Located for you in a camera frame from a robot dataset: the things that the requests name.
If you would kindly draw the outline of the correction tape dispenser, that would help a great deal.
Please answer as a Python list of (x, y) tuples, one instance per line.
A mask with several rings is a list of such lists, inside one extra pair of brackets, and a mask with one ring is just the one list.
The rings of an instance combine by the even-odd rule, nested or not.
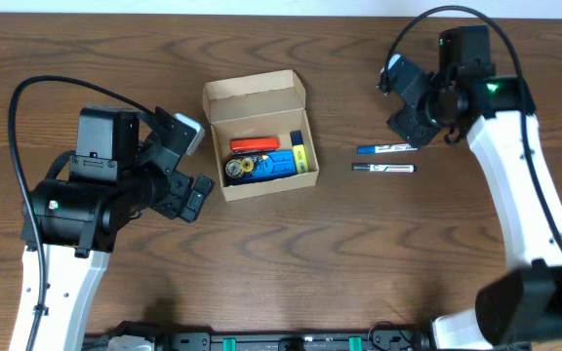
[(225, 175), (231, 180), (251, 176), (256, 170), (258, 164), (267, 159), (268, 156), (263, 154), (233, 158), (229, 160), (224, 167)]

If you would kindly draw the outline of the blue whiteboard marker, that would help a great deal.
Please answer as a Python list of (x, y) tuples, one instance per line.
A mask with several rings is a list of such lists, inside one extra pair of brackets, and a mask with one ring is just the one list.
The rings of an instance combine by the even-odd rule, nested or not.
[(406, 152), (406, 151), (416, 151), (416, 150), (417, 150), (416, 147), (413, 147), (408, 143), (364, 145), (364, 146), (358, 146), (356, 148), (356, 152), (359, 155), (395, 153), (395, 152)]

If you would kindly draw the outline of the blue plastic stapler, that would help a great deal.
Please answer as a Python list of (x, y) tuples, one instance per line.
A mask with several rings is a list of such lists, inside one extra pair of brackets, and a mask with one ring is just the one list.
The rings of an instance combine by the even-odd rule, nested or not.
[(254, 162), (254, 169), (244, 173), (239, 183), (263, 182), (297, 174), (294, 154), (290, 150), (248, 155), (246, 159)]

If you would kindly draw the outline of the brown cardboard box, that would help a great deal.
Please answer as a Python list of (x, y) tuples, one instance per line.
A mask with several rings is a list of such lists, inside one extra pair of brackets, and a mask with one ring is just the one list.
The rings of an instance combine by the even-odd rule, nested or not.
[[(319, 164), (306, 112), (306, 90), (294, 70), (208, 82), (203, 88), (203, 109), (211, 124), (220, 188), (227, 202), (316, 184)], [(295, 131), (301, 133), (307, 172), (255, 183), (230, 182), (225, 169), (235, 157), (232, 141), (275, 137), (282, 150), (290, 151)]]

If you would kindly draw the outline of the orange highlighter pen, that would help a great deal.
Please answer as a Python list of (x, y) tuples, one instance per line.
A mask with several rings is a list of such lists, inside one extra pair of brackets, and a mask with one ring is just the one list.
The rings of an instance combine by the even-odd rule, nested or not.
[(254, 137), (234, 139), (229, 144), (233, 154), (274, 151), (280, 147), (277, 137)]

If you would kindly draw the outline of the yellow highlighter pen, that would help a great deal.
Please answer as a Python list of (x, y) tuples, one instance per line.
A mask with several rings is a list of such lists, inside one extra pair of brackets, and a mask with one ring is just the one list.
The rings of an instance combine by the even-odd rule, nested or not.
[(306, 157), (306, 150), (304, 147), (302, 135), (300, 131), (290, 132), (290, 138), (292, 143), (292, 151), (294, 155), (294, 161), (298, 174), (304, 174), (309, 172), (309, 165)]

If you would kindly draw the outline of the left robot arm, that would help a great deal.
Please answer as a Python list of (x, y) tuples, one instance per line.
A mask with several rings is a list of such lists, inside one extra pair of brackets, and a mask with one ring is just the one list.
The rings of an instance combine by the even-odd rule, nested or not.
[(61, 155), (22, 211), (23, 291), (10, 347), (79, 350), (117, 232), (151, 209), (197, 219), (214, 187), (180, 173), (205, 131), (158, 108), (84, 107), (75, 150)]

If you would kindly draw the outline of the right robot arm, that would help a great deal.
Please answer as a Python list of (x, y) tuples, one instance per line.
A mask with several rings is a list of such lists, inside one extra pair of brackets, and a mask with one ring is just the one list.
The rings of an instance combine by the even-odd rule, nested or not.
[(468, 144), (502, 228), (504, 276), (483, 288), (471, 308), (433, 320), (427, 345), (492, 350), (561, 340), (562, 205), (530, 91), (521, 76), (497, 74), (488, 28), (442, 32), (434, 73), (390, 52), (379, 87), (402, 99), (388, 126), (411, 146), (426, 146), (438, 134)]

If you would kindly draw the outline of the black whiteboard marker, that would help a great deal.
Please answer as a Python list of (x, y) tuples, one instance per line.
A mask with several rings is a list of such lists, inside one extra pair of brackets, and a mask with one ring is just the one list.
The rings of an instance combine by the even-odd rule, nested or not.
[(416, 167), (414, 165), (403, 164), (353, 163), (351, 169), (355, 172), (413, 173)]

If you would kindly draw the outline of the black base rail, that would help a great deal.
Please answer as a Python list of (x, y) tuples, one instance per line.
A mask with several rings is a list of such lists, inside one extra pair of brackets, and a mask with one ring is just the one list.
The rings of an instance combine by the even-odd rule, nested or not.
[(367, 331), (241, 332), (177, 331), (125, 321), (103, 335), (87, 335), (83, 350), (149, 351), (423, 351), (424, 331), (378, 322)]

